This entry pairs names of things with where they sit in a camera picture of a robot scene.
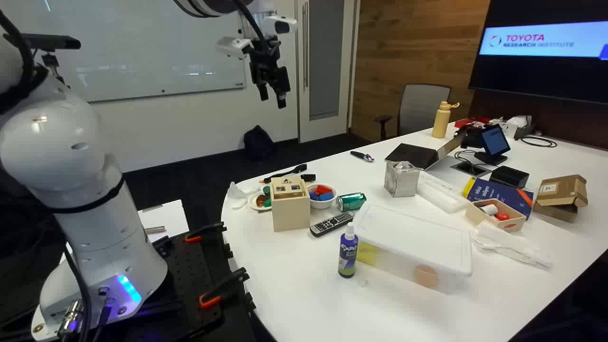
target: laptop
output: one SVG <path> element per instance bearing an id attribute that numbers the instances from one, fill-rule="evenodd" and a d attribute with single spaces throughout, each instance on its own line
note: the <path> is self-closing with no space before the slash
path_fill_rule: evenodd
<path id="1" fill-rule="evenodd" d="M 463 134 L 455 136 L 438 150 L 410 144 L 400 144 L 384 160 L 394 162 L 408 161 L 415 167 L 426 170 L 460 146 L 463 138 Z"/>

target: soda can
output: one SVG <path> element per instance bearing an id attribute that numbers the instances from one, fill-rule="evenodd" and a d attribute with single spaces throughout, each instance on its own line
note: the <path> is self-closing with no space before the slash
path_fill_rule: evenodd
<path id="1" fill-rule="evenodd" d="M 338 210 L 344 212 L 349 210 L 357 210 L 361 208 L 363 203 L 367 198 L 365 194 L 362 192 L 353 192 L 352 194 L 346 194 L 342 196 L 338 196 L 336 199 L 336 203 L 338 206 Z"/>

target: office chair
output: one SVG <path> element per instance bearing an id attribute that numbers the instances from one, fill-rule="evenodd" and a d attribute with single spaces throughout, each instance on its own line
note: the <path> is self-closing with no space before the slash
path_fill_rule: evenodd
<path id="1" fill-rule="evenodd" d="M 444 85 L 405 85 L 397 117 L 397 136 L 433 127 L 435 112 L 441 101 L 447 101 L 451 91 L 451 87 Z M 392 115 L 382 115 L 374 119 L 380 124 L 380 140 L 387 139 L 385 125 L 392 118 Z"/>

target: tv remote control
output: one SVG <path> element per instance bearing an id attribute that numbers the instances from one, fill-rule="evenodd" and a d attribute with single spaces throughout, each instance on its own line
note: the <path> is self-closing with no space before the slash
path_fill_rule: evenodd
<path id="1" fill-rule="evenodd" d="M 354 212 L 347 211 L 343 212 L 340 215 L 336 215 L 334 217 L 328 218 L 325 221 L 321 221 L 316 225 L 310 226 L 310 232 L 314 237 L 320 237 L 321 235 L 325 235 L 337 228 L 340 228 L 343 225 L 346 225 L 348 222 L 351 222 L 354 219 Z"/>

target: black bag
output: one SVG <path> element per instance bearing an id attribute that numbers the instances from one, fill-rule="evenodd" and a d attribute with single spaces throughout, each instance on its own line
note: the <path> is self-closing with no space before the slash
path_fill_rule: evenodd
<path id="1" fill-rule="evenodd" d="M 251 160 L 264 160 L 277 152 L 277 146 L 260 125 L 243 136 L 245 153 Z"/>

